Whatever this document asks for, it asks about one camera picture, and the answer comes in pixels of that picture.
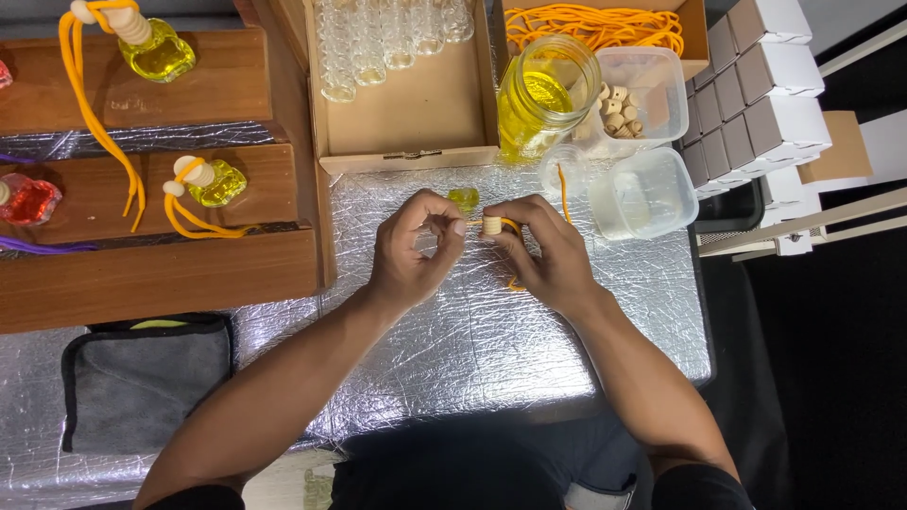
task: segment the table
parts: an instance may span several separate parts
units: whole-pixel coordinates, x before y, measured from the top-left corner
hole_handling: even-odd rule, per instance
[[[226,133],[216,141],[221,144],[231,139],[267,141],[254,126],[218,130]],[[154,149],[172,139],[162,132]],[[81,153],[78,147],[73,150]],[[598,164],[596,172],[608,167]],[[314,298],[225,310],[237,334],[236,365],[247,365],[366,282],[377,225],[423,187],[441,193],[475,187],[483,204],[541,189],[531,167],[341,176],[331,186],[336,286]],[[551,201],[560,209],[559,200]],[[709,346],[688,232],[679,230],[656,240],[605,241],[594,235],[585,195],[571,199],[569,205],[575,225],[586,237],[595,277],[690,380],[708,380]],[[428,237],[419,242],[424,248],[431,244]],[[413,420],[588,404],[597,390],[572,330],[528,292],[506,289],[510,275],[500,253],[471,230],[463,258],[437,295],[407,314],[372,349],[294,449],[332,448],[350,436]],[[79,327],[0,336],[3,508],[73,507],[128,499],[153,462],[154,456],[60,453],[64,419],[60,355],[85,331]]]

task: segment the black shirt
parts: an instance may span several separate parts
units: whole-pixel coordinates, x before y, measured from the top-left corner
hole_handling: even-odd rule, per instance
[[[393,508],[554,510],[563,495],[528,450],[513,444],[452,443],[414,455],[338,465],[331,510]],[[150,510],[242,510],[242,498],[203,485],[164,498]],[[676,466],[652,492],[653,510],[752,510],[744,488],[713,466]]]

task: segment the yellow liquid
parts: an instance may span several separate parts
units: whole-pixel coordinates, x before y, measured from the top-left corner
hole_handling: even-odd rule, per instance
[[[192,198],[201,205],[223,207],[246,189],[246,176],[223,160],[214,160],[210,165],[214,168],[214,181],[211,184],[200,188],[187,183],[186,187]]]
[[[120,51],[126,63],[139,76],[158,83],[170,83],[195,67],[195,53],[167,22],[152,18],[151,39],[133,45],[120,40]]]
[[[459,190],[450,190],[447,198],[456,202],[457,208],[463,214],[473,212],[475,206],[479,205],[479,191],[475,188],[461,188]]]
[[[522,76],[526,90],[538,105],[552,112],[572,111],[570,93],[556,79],[537,71],[524,71]],[[527,111],[516,99],[515,87],[515,80],[511,79],[507,90],[501,90],[498,96],[501,156],[511,162],[541,158],[559,140],[561,131]]]

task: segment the jar lid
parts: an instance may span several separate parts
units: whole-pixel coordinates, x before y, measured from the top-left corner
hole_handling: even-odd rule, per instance
[[[586,152],[576,145],[561,143],[551,147],[539,163],[539,180],[545,191],[561,196],[561,177],[558,164],[567,184],[567,196],[582,195],[589,188],[591,164]]]

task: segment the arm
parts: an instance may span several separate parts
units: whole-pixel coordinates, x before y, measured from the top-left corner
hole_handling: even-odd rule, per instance
[[[414,249],[428,224],[432,258]],[[378,229],[369,282],[219,388],[164,447],[139,491],[139,510],[197,485],[237,492],[306,430],[349,372],[413,306],[431,297],[463,254],[456,204],[419,191]]]
[[[526,289],[576,330],[608,401],[647,449],[655,476],[701,463],[739,480],[705,401],[592,277],[580,233],[538,195],[485,208],[485,214],[529,225],[541,246],[540,259],[510,232],[485,237],[505,248]]]

